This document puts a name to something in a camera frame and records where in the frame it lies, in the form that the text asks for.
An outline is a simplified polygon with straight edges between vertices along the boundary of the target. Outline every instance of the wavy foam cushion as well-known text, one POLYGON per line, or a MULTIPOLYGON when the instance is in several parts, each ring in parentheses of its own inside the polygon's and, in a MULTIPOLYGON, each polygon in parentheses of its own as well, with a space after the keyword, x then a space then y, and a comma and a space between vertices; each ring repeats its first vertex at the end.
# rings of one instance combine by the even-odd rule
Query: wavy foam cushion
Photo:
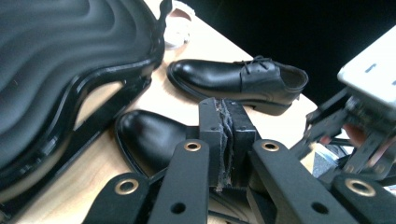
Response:
POLYGON ((73 78, 145 59, 154 22, 135 0, 1 1, 0 170, 42 134, 73 78))

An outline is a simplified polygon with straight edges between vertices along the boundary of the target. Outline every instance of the leather dress shoe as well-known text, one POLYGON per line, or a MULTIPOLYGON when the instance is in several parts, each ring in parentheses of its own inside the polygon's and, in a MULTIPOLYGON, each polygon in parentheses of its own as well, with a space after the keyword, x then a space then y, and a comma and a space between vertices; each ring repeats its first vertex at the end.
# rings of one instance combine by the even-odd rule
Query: leather dress shoe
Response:
POLYGON ((228 98, 270 115, 285 112, 308 82, 305 71, 262 56, 235 63, 180 60, 169 64, 167 76, 197 100, 228 98))
MULTIPOLYGON (((175 146, 198 138, 199 127, 186 126, 161 115, 135 110, 116 121, 116 141, 133 170, 147 177, 166 168, 175 146)), ((257 223, 244 189, 209 190, 209 215, 231 223, 257 223)))

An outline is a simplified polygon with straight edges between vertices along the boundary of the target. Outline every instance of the brass grommet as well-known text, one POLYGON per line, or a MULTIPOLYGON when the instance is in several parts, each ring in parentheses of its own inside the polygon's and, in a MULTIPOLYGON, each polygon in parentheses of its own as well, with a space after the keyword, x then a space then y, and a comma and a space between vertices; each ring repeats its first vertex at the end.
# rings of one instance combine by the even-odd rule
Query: brass grommet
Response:
POLYGON ((198 151, 199 149, 201 149, 201 144, 196 142, 189 142, 184 145, 184 149, 188 151, 198 151))
POLYGON ((272 142, 263 142, 262 143, 262 149, 265 149, 267 151, 278 151, 279 146, 275 143, 272 142))
POLYGON ((139 187, 139 182, 135 179, 122 179, 117 183, 116 187, 114 190, 116 193, 119 195, 126 195, 133 193, 137 188, 139 187))
POLYGON ((364 181, 361 181, 359 179, 351 179, 347 178, 346 179, 346 186, 352 190, 353 192, 364 196, 364 197, 374 197, 375 196, 375 189, 367 184, 364 181))

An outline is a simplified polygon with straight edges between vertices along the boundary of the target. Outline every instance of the table surface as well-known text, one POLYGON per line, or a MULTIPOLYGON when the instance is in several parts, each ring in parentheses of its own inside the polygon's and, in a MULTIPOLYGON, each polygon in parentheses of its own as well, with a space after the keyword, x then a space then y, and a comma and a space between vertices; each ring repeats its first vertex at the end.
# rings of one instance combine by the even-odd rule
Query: table surface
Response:
MULTIPOLYGON (((158 18, 161 1, 146 2, 158 18)), ((251 58, 230 40, 195 17, 191 25, 191 42, 180 49, 165 52, 162 65, 152 74, 151 86, 128 108, 128 111, 145 109, 186 125, 198 125, 198 102, 180 94, 172 86, 166 78, 167 65, 179 59, 234 62, 248 61, 251 58)), ((114 83, 95 90, 81 108, 78 123, 87 118, 119 87, 120 84, 114 83)), ((303 95, 281 116, 269 116, 245 106, 260 135, 279 141, 286 147, 292 147, 301 139, 305 115, 316 108, 316 105, 303 95)), ((308 170, 312 170, 313 153, 302 163, 308 170)), ((131 171, 119 152, 114 134, 106 131, 30 206, 18 223, 80 223, 107 181, 126 172, 131 171)), ((209 217, 208 223, 223 222, 209 217)))

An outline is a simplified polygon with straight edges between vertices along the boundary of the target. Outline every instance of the hole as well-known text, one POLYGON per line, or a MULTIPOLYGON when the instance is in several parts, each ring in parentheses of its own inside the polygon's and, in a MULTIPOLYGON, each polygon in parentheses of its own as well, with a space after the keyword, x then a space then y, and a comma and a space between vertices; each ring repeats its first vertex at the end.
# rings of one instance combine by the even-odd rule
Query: hole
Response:
POLYGON ((130 194, 137 190, 138 186, 139 182, 135 179, 123 179, 117 183, 115 191, 119 195, 130 194))
POLYGON ((122 191, 128 191, 134 188, 134 184, 132 182, 125 182, 121 184, 120 190, 122 191))
POLYGON ((312 203, 312 208, 321 214, 329 214, 329 209, 322 203, 312 203))
POLYGON ((364 186, 363 184, 361 184, 361 183, 353 183, 352 186, 353 186, 355 189, 358 189, 358 190, 368 190, 367 187, 365 187, 365 186, 364 186))
POLYGON ((186 205, 184 203, 175 203, 172 205, 171 211, 174 214, 181 214, 186 211, 186 205))
POLYGON ((184 145, 184 149, 186 149, 188 151, 198 151, 199 149, 201 149, 201 144, 199 144, 199 143, 187 143, 186 145, 184 145))
POLYGON ((262 148, 267 151, 278 151, 279 150, 279 146, 277 144, 270 143, 270 142, 262 143, 262 148))

